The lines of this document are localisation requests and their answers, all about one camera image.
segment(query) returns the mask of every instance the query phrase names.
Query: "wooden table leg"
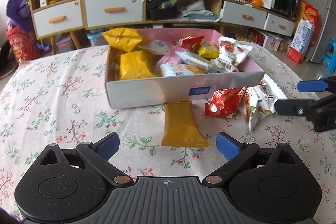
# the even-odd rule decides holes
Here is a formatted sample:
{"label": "wooden table leg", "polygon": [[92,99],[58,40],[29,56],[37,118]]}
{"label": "wooden table leg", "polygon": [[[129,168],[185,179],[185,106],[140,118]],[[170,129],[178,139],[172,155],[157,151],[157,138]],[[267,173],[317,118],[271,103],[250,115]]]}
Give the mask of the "wooden table leg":
{"label": "wooden table leg", "polygon": [[57,53],[57,46],[55,42],[55,36],[53,35],[50,37],[50,44],[51,44],[51,52],[53,53],[53,55],[55,55]]}
{"label": "wooden table leg", "polygon": [[224,25],[221,25],[220,26],[220,31],[219,31],[222,35],[224,35],[224,32],[225,32],[225,28],[224,28]]}
{"label": "wooden table leg", "polygon": [[75,32],[70,32],[70,35],[71,35],[73,43],[76,46],[76,49],[80,49],[81,48],[81,44],[79,43],[79,40],[77,38],[76,33]]}

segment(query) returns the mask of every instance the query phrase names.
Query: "metal screw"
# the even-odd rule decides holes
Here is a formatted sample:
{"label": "metal screw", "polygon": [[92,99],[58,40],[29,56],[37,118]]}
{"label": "metal screw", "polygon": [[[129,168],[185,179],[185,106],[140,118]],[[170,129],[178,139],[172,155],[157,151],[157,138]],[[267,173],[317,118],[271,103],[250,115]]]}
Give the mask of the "metal screw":
{"label": "metal screw", "polygon": [[222,181],[222,178],[219,176],[208,176],[206,179],[206,182],[211,183],[211,184],[217,184]]}
{"label": "metal screw", "polygon": [[114,178],[114,182],[118,184],[124,184],[130,181],[130,178],[127,176],[117,176]]}

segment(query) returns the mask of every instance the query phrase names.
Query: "yellow snack package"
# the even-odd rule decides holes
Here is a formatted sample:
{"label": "yellow snack package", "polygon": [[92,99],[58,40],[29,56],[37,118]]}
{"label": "yellow snack package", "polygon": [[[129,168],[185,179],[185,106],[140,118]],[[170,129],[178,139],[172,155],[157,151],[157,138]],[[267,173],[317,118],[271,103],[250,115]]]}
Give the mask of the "yellow snack package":
{"label": "yellow snack package", "polygon": [[156,77],[151,72],[148,57],[143,51],[120,55],[119,80]]}
{"label": "yellow snack package", "polygon": [[163,146],[208,147],[208,141],[198,131],[191,102],[165,104]]}
{"label": "yellow snack package", "polygon": [[138,50],[137,46],[146,44],[137,29],[115,28],[101,34],[111,47],[124,52]]}
{"label": "yellow snack package", "polygon": [[197,53],[203,58],[211,60],[218,58],[219,49],[211,42],[207,42],[206,40],[203,39],[197,50]]}

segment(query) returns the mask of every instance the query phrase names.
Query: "white snack wrapper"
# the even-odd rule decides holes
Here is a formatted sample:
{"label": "white snack wrapper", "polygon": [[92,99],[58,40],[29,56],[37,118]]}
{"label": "white snack wrapper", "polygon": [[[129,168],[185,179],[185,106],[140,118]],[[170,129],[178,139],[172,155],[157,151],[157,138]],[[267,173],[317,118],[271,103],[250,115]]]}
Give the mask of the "white snack wrapper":
{"label": "white snack wrapper", "polygon": [[222,63],[223,69],[225,69],[226,72],[238,71],[236,66],[242,63],[253,49],[252,46],[241,44],[230,37],[220,37],[218,42],[218,60]]}
{"label": "white snack wrapper", "polygon": [[197,65],[208,73],[219,72],[220,68],[216,66],[215,63],[199,56],[198,54],[192,52],[175,52],[184,63],[188,65]]}
{"label": "white snack wrapper", "polygon": [[162,64],[160,65],[162,76],[187,76],[201,75],[207,72],[197,65],[188,64]]}
{"label": "white snack wrapper", "polygon": [[278,99],[287,97],[267,74],[259,85],[247,88],[238,107],[245,116],[247,132],[251,132],[263,118],[276,112],[274,104]]}
{"label": "white snack wrapper", "polygon": [[139,48],[146,50],[154,55],[170,54],[170,48],[173,46],[171,42],[153,40],[149,44],[139,46]]}

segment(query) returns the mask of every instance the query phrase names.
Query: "orange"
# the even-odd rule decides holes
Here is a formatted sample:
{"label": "orange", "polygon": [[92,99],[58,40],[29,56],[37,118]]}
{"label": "orange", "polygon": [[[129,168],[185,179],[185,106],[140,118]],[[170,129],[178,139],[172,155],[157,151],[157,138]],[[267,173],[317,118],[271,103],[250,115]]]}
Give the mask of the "orange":
{"label": "orange", "polygon": [[251,0],[251,4],[255,7],[262,7],[263,5],[263,0]]}

